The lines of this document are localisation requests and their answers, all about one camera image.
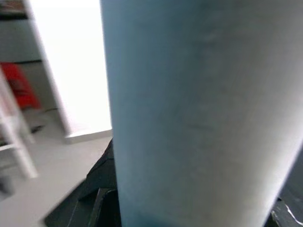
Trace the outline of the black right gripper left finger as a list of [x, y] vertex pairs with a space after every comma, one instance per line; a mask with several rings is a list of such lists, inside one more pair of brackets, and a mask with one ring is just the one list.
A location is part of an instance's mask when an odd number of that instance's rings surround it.
[[121, 226], [112, 140], [83, 182], [70, 226]]

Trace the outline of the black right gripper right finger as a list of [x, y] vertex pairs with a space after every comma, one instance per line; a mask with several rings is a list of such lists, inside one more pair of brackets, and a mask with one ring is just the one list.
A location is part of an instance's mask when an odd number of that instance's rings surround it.
[[303, 226], [303, 206], [300, 204], [287, 205], [278, 198], [274, 204], [268, 219], [267, 227], [302, 227]]

